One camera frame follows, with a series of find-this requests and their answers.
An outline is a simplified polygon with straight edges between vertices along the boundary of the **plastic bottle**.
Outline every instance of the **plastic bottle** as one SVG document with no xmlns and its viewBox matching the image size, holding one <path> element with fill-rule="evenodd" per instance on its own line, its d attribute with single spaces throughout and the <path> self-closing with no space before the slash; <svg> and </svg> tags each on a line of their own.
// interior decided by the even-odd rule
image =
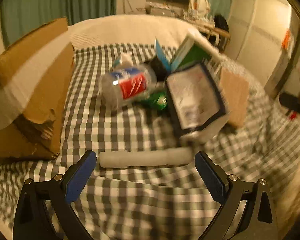
<svg viewBox="0 0 300 240">
<path fill-rule="evenodd" d="M 151 67 L 141 64 L 106 73 L 100 78 L 98 89 L 105 105 L 117 110 L 133 101 L 148 98 L 156 83 Z"/>
</svg>

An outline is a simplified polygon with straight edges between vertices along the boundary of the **bottle label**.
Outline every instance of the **bottle label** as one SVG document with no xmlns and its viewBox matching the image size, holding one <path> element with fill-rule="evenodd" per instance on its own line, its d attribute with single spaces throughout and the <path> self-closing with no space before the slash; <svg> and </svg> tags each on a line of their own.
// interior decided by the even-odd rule
<svg viewBox="0 0 300 240">
<path fill-rule="evenodd" d="M 122 98 L 131 98 L 147 89 L 147 80 L 144 73 L 137 68 L 116 70 L 111 75 L 116 79 L 114 85 L 119 85 Z"/>
</svg>

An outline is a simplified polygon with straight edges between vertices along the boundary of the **checkered bedsheet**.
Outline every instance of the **checkered bedsheet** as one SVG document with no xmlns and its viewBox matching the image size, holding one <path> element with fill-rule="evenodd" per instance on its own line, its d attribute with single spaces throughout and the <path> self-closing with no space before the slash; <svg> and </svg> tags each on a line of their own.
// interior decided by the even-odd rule
<svg viewBox="0 0 300 240">
<path fill-rule="evenodd" d="M 114 44 L 75 52 L 61 136 L 61 154 L 53 161 L 0 165 L 0 218 L 13 225 L 23 182 L 49 180 L 64 173 L 87 149 L 157 150 L 180 147 L 169 115 L 137 104 L 111 112 L 100 103 L 97 80 L 121 52 L 131 51 L 135 64 L 154 56 L 153 45 Z M 168 58 L 174 48 L 164 48 Z M 293 178 L 300 157 L 300 124 L 289 121 L 265 95 L 259 83 L 231 60 L 222 67 L 250 84 L 245 126 L 224 127 L 205 145 L 209 157 L 242 180 L 265 178 L 274 199 Z M 103 169 L 97 165 L 79 200 L 71 204 L 94 239 L 197 239 L 216 214 L 193 163 L 181 167 Z M 57 232 L 62 235 L 47 203 Z"/>
</svg>

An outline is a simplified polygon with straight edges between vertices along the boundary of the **metal bolt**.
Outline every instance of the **metal bolt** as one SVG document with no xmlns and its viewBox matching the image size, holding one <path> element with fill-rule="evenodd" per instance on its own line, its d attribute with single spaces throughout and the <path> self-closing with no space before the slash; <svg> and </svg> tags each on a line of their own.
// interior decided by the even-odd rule
<svg viewBox="0 0 300 240">
<path fill-rule="evenodd" d="M 259 179 L 259 182 L 262 184 L 262 185 L 265 185 L 267 184 L 266 180 L 265 179 Z"/>
<path fill-rule="evenodd" d="M 57 174 L 56 176 L 54 176 L 54 180 L 55 181 L 59 181 L 62 179 L 62 175 L 61 174 Z"/>
<path fill-rule="evenodd" d="M 238 177 L 234 174 L 231 174 L 231 175 L 229 175 L 229 179 L 232 180 L 232 181 L 237 181 Z"/>
<path fill-rule="evenodd" d="M 29 185 L 32 182 L 32 179 L 26 179 L 25 184 Z"/>
</svg>

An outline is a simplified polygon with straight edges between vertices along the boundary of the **red object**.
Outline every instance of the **red object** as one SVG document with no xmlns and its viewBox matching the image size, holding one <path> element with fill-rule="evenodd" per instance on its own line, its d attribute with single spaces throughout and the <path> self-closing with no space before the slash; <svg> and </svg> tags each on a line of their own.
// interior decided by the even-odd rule
<svg viewBox="0 0 300 240">
<path fill-rule="evenodd" d="M 143 73 L 132 76 L 129 79 L 120 80 L 119 85 L 123 99 L 133 97 L 147 89 L 147 82 Z"/>
<path fill-rule="evenodd" d="M 290 115 L 290 120 L 293 120 L 293 119 L 296 119 L 297 117 L 297 112 L 293 112 L 291 115 Z"/>
</svg>

